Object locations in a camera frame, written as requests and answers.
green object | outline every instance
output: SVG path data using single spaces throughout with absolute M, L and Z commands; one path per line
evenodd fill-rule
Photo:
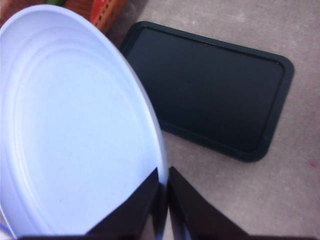
M 46 0 L 45 3 L 46 4 L 53 4 L 53 5 L 58 5 L 58 6 L 62 6 L 63 4 L 65 4 L 66 0 Z

rectangular tray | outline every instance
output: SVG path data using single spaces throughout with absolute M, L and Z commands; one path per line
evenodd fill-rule
M 294 74 L 287 58 L 147 21 L 120 51 L 162 129 L 246 162 L 267 153 Z

floor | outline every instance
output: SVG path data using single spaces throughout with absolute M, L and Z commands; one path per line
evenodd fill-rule
M 293 62 L 292 85 L 262 160 L 243 163 L 166 132 L 163 137 L 169 165 L 249 234 L 320 238 L 320 1 L 128 0 L 107 36 L 119 46 L 138 21 Z M 170 220 L 164 239 L 173 240 Z

white plate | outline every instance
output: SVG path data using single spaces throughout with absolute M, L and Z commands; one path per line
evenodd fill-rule
M 15 237 L 84 234 L 167 160 L 137 76 L 91 23 L 37 5 L 1 36 L 1 207 Z

black object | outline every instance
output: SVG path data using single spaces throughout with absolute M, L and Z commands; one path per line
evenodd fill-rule
M 315 240 L 248 235 L 210 205 L 174 167 L 169 169 L 168 197 L 175 240 Z
M 247 162 L 267 153 L 294 74 L 287 58 L 147 21 L 120 50 L 164 130 Z
M 148 234 L 149 239 L 156 239 L 159 226 L 165 223 L 165 219 L 160 222 L 158 214 L 159 192 L 160 183 L 155 169 L 121 206 L 93 227 L 87 235 L 101 236 L 108 233 L 136 239 Z

